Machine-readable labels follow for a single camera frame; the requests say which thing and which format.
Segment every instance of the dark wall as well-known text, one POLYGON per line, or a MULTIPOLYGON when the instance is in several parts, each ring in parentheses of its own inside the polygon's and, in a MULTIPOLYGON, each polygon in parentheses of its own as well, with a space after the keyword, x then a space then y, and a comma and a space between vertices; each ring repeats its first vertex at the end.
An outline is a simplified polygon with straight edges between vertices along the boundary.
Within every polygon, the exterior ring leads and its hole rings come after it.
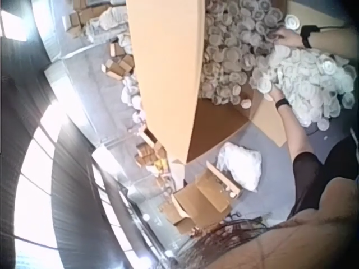
MULTIPOLYGON (((2 9, 26 17, 29 28, 35 29, 30 0, 1 4, 2 9)), ((50 61, 37 31, 27 42, 0 40, 0 268, 14 268, 17 183, 29 143, 54 94, 43 74, 50 61)), ((61 130, 52 175, 53 223, 61 260, 65 268, 129 268, 93 189, 91 151, 72 123, 61 130)))
POLYGON ((56 144, 52 211, 56 240, 64 268, 130 268, 127 258, 104 221, 92 178, 92 145, 65 124, 56 144))

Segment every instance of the window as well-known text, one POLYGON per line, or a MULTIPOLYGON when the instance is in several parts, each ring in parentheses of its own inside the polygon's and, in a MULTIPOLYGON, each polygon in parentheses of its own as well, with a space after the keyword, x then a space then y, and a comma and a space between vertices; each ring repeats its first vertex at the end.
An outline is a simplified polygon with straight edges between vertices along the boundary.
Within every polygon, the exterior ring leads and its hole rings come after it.
POLYGON ((134 269, 149 269, 152 261, 148 257, 138 258, 134 251, 125 251, 125 255, 134 269))
POLYGON ((21 18, 2 10, 1 24, 4 30, 4 32, 1 31, 1 35, 9 39, 27 41, 25 24, 21 18))
POLYGON ((50 139, 45 135, 41 128, 38 128, 34 134, 34 139, 40 144, 40 146, 46 151, 46 153, 54 158, 55 145, 50 141, 50 139))
POLYGON ((110 200, 108 198, 107 193, 104 190, 102 190, 101 188, 98 188, 98 189, 99 189, 99 194, 100 194, 101 200, 108 203, 108 204, 110 204, 110 200))
POLYGON ((92 170, 94 172, 94 178, 95 178, 96 184, 102 188, 105 188, 105 184, 103 183, 103 179, 102 179, 100 171, 95 167, 95 165, 92 165, 92 170))
POLYGON ((117 226, 112 226, 113 232, 119 242, 119 245, 121 246, 123 251, 130 251, 132 250, 132 246, 130 242, 128 241, 125 233, 123 232, 122 228, 117 226))
POLYGON ((66 114, 62 111, 58 102, 53 103, 44 113, 41 124, 56 143, 60 133, 61 125, 67 120, 66 114))
POLYGON ((43 248, 15 239, 16 267, 26 269, 63 269, 58 250, 43 248))
MULTIPOLYGON (((66 115, 57 103, 49 106, 27 149, 16 190, 14 234, 20 238, 57 248, 52 221, 52 165, 61 125, 66 115)), ((16 268, 63 269, 58 250, 15 240, 16 268)))
POLYGON ((108 218, 108 221, 113 225, 119 226, 117 216, 114 213, 112 206, 104 201, 102 201, 102 205, 103 208, 105 209, 105 213, 108 218))
POLYGON ((141 231, 141 234, 142 236, 144 237, 145 241, 146 241, 146 244, 149 246, 149 247, 152 247, 153 244, 151 242, 151 240, 149 239, 149 237, 145 234, 145 231, 141 231))
POLYGON ((51 176, 53 160, 40 145, 32 140, 27 150, 21 173, 39 188, 51 194, 51 176))
POLYGON ((92 157, 107 173, 112 175, 117 175, 118 173, 125 174, 122 167, 105 146, 98 147, 92 153, 92 157))
POLYGON ((52 223, 51 196, 20 175, 14 212, 15 235, 57 248, 52 223))

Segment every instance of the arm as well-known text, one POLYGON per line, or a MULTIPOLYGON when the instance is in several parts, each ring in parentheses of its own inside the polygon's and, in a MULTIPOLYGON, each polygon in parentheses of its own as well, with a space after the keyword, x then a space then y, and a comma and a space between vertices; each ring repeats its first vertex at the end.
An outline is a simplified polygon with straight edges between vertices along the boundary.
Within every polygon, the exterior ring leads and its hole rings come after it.
MULTIPOLYGON (((281 28, 276 34, 279 36, 276 44, 304 48, 302 38, 298 33, 281 28)), ((335 29, 311 33, 308 41, 311 47, 315 49, 349 59, 357 59, 358 57, 358 35, 354 29, 335 29)))
MULTIPOLYGON (((283 93, 273 86, 270 92, 274 102, 284 98, 283 93)), ((283 121, 284 131, 286 132, 289 154, 292 161, 302 152, 314 152, 309 144, 307 134, 304 128, 299 124, 293 110, 288 105, 282 105, 278 109, 278 113, 283 121)))

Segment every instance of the stacked boxes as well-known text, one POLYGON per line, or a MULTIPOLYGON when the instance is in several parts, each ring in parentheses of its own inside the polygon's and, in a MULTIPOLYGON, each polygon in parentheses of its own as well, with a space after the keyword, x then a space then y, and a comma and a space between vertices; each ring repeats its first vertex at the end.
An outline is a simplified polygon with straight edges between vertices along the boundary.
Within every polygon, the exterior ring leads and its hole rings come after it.
POLYGON ((99 17, 110 7, 103 4, 98 7, 88 7, 86 0, 73 0, 74 13, 62 17, 63 27, 73 38, 81 35, 82 27, 92 18, 99 17))

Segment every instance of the open cardboard box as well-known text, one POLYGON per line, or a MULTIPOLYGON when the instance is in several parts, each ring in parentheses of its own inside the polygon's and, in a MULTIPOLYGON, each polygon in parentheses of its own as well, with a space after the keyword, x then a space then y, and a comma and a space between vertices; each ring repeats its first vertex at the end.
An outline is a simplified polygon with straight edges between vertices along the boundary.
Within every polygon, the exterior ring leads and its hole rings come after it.
POLYGON ((285 143, 274 103, 249 85, 241 95, 252 100, 249 110, 198 99, 205 0, 128 0, 126 5, 148 129, 169 154, 189 163, 250 121, 278 146, 285 143))
POLYGON ((240 195, 241 187, 207 162, 204 173, 171 195, 172 203, 166 202, 162 206, 162 213, 174 226, 180 226, 181 231, 184 230, 184 224, 188 231, 194 227, 205 229, 217 224, 231 212, 231 203, 234 201, 221 183, 235 193, 236 197, 240 195), (181 222, 184 219, 192 220, 192 226, 189 226, 188 220, 181 222))

